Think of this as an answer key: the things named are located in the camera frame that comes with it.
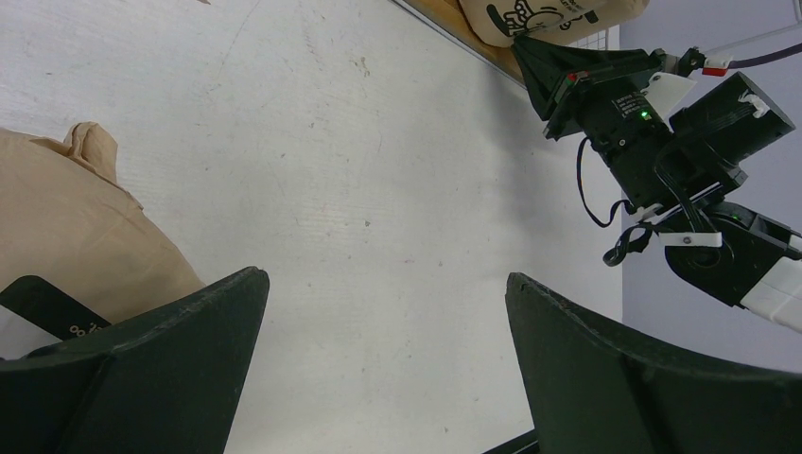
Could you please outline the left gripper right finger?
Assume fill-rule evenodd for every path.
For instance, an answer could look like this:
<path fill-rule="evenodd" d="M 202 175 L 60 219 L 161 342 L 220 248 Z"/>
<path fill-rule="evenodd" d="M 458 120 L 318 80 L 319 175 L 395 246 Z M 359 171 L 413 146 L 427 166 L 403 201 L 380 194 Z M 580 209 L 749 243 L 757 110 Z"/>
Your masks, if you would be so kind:
<path fill-rule="evenodd" d="M 797 453 L 801 377 L 699 354 L 507 280 L 514 349 L 543 453 Z"/>

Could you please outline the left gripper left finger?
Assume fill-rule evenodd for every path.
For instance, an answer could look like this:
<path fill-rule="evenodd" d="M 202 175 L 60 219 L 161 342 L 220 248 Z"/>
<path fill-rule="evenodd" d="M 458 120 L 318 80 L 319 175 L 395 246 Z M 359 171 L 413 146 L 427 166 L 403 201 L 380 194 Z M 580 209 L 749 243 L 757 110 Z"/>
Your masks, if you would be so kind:
<path fill-rule="evenodd" d="M 1 363 L 5 453 L 221 453 L 270 290 L 248 267 Z"/>

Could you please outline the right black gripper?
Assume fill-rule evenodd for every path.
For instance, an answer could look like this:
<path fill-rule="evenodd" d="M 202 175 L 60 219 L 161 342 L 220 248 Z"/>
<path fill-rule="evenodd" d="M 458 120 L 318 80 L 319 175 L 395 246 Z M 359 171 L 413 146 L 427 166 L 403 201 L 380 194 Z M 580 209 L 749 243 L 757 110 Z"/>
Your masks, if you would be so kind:
<path fill-rule="evenodd" d="M 674 206 L 654 171 L 673 134 L 641 93 L 661 57 L 654 51 L 600 51 L 523 35 L 511 49 L 548 139 L 582 133 L 635 209 Z"/>

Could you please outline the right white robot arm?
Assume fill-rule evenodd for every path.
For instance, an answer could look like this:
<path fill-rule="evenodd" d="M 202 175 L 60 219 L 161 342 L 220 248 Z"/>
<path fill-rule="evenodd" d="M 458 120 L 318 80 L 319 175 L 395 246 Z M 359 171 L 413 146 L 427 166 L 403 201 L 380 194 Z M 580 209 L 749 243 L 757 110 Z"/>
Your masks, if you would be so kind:
<path fill-rule="evenodd" d="M 591 50 L 520 36 L 512 52 L 548 139 L 580 134 L 619 184 L 633 224 L 604 255 L 610 267 L 661 241 L 671 270 L 728 305 L 801 327 L 801 235 L 727 196 L 741 162 L 793 131 L 792 120 L 745 74 L 686 108 L 692 48 Z"/>

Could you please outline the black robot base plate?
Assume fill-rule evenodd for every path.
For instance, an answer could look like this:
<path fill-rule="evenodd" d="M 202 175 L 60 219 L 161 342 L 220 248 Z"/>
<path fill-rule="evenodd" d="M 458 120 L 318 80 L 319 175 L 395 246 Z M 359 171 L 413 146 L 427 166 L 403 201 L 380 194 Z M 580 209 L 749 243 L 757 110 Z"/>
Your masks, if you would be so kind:
<path fill-rule="evenodd" d="M 484 454 L 539 454 L 540 444 L 538 434 L 535 429 L 532 429 L 524 434 L 521 434 L 512 440 L 509 440 L 501 445 L 495 446 Z"/>

